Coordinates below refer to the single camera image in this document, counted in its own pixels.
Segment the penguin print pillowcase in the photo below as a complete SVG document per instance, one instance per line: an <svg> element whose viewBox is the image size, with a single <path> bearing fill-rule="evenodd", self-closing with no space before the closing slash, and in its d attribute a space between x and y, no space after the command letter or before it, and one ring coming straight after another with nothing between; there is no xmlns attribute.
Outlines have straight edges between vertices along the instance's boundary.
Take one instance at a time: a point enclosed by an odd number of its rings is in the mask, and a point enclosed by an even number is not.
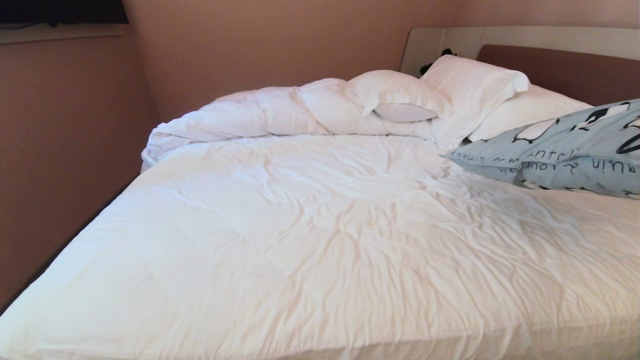
<svg viewBox="0 0 640 360"><path fill-rule="evenodd" d="M640 99L509 130L444 157L522 188L640 200Z"/></svg>

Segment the bed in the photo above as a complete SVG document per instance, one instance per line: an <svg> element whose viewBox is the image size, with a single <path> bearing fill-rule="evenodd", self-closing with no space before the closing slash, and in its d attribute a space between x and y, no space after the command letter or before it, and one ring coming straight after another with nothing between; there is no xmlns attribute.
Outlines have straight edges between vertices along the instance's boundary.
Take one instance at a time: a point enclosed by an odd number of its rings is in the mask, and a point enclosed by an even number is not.
<svg viewBox="0 0 640 360"><path fill-rule="evenodd" d="M640 97L640 61L596 57L479 60L593 104ZM640 204L438 154L376 135L181 147L0 317L0 359L637 359Z"/></svg>

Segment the white bed sheet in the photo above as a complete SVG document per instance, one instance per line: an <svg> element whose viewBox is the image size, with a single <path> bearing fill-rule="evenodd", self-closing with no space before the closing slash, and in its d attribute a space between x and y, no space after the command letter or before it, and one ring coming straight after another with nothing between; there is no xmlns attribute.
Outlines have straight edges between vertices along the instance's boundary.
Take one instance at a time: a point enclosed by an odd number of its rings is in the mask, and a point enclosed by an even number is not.
<svg viewBox="0 0 640 360"><path fill-rule="evenodd" d="M400 136L183 147L0 317L1 359L623 359L640 202Z"/></svg>

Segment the headboard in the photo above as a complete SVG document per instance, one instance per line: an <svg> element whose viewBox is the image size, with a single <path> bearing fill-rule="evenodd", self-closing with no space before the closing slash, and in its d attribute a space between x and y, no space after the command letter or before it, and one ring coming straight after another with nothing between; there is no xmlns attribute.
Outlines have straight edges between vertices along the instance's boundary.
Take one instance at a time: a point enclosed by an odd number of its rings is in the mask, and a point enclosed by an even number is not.
<svg viewBox="0 0 640 360"><path fill-rule="evenodd" d="M477 59L594 106L640 98L639 60L506 45L484 45Z"/></svg>

